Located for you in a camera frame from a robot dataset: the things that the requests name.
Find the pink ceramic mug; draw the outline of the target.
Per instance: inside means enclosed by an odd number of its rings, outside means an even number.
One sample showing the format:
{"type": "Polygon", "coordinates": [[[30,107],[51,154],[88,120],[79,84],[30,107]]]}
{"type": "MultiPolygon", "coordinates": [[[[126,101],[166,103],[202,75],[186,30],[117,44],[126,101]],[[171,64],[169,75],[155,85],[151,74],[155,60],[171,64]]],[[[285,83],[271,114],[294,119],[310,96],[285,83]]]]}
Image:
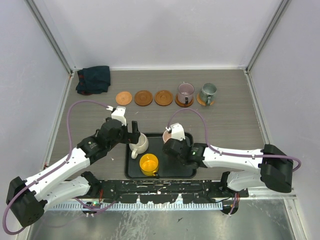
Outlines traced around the pink ceramic mug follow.
{"type": "Polygon", "coordinates": [[[172,137],[172,133],[171,132],[168,132],[167,130],[164,131],[163,134],[162,134],[163,143],[165,144],[171,137],[172,137]]]}

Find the white ceramic mug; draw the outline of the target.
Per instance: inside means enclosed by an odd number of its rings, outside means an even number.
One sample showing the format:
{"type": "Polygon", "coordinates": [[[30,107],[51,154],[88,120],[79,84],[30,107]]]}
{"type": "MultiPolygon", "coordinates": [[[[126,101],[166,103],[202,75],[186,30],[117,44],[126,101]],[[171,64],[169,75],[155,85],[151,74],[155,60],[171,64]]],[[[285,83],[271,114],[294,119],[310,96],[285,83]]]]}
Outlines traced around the white ceramic mug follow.
{"type": "Polygon", "coordinates": [[[145,134],[141,133],[138,139],[138,143],[129,144],[129,148],[131,150],[131,158],[136,159],[139,154],[143,154],[144,152],[146,152],[148,147],[149,147],[149,140],[145,134]]]}

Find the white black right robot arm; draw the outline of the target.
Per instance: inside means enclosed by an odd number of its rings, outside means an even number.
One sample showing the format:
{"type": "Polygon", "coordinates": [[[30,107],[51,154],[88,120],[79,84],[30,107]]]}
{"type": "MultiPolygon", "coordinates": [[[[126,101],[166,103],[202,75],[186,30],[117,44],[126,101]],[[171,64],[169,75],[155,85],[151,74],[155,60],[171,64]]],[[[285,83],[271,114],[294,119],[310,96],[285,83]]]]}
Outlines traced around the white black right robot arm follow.
{"type": "Polygon", "coordinates": [[[279,193],[292,191],[294,161],[272,144],[265,144],[263,149],[238,150],[205,143],[188,145],[185,140],[170,138],[162,150],[192,169],[230,169],[222,174],[219,184],[219,191],[225,197],[255,187],[267,187],[279,193]]]}

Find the brown wooden coaster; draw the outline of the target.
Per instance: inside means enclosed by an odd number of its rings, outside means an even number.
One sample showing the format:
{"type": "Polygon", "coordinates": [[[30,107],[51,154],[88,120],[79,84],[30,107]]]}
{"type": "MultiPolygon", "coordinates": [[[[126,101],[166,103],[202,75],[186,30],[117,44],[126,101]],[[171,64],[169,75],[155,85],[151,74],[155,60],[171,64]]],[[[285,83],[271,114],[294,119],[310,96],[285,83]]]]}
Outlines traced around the brown wooden coaster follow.
{"type": "Polygon", "coordinates": [[[192,98],[192,100],[191,100],[191,102],[189,102],[189,103],[182,103],[182,102],[180,102],[179,100],[178,100],[178,96],[176,95],[175,96],[175,103],[178,105],[178,106],[180,106],[181,108],[188,108],[188,107],[190,107],[193,103],[194,103],[194,98],[192,98]]]}
{"type": "Polygon", "coordinates": [[[155,94],[154,100],[159,106],[168,106],[173,101],[173,94],[168,90],[160,90],[155,94]]]}
{"type": "Polygon", "coordinates": [[[140,90],[134,95],[134,102],[141,107],[148,106],[153,101],[153,95],[148,90],[140,90]]]}

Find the grey ceramic mug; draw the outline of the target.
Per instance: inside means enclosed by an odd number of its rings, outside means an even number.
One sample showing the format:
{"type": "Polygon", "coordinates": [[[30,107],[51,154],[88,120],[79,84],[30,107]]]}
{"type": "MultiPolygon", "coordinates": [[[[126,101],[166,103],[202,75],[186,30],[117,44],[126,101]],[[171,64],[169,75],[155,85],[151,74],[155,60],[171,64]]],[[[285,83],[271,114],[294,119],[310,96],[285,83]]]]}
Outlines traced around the grey ceramic mug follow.
{"type": "Polygon", "coordinates": [[[206,83],[202,86],[200,99],[206,106],[214,103],[217,93],[217,87],[213,83],[206,83]]]}

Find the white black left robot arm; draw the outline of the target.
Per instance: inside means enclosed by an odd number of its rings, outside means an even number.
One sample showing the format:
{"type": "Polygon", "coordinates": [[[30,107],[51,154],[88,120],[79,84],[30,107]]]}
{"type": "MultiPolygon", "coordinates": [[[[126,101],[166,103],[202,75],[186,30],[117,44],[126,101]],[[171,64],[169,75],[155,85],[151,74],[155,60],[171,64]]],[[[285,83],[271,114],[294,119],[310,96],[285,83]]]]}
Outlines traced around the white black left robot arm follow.
{"type": "Polygon", "coordinates": [[[132,131],[117,119],[108,117],[95,134],[84,138],[64,158],[45,170],[23,180],[11,180],[6,203],[20,225],[25,228],[37,222],[51,206],[80,196],[97,197],[101,182],[89,171],[72,181],[74,173],[104,158],[117,144],[136,144],[141,135],[137,121],[132,131]]]}

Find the woven rattan coaster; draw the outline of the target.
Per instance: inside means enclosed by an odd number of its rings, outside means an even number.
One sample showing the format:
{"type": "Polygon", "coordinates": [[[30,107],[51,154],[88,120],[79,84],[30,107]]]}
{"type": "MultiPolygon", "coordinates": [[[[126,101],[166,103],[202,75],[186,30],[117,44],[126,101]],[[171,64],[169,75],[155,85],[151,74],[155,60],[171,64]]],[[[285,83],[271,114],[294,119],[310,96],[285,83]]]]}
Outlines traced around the woven rattan coaster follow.
{"type": "Polygon", "coordinates": [[[132,94],[128,91],[119,92],[115,97],[116,103],[121,106],[130,104],[132,99],[132,94]]]}
{"type": "Polygon", "coordinates": [[[207,105],[200,97],[200,93],[197,94],[196,96],[196,99],[197,99],[197,102],[202,105],[202,106],[205,106],[205,107],[208,107],[208,106],[212,106],[214,103],[215,103],[215,100],[212,101],[209,105],[207,105]]]}

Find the purple glass cup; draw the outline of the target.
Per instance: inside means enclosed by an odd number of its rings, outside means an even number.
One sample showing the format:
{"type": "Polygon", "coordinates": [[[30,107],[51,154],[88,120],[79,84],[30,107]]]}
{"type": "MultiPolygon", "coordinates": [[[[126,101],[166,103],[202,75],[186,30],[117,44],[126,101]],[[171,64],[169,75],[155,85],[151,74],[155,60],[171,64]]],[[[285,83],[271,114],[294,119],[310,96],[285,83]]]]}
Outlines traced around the purple glass cup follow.
{"type": "Polygon", "coordinates": [[[178,86],[177,99],[182,104],[189,104],[193,100],[195,88],[190,83],[182,83],[178,86]]]}

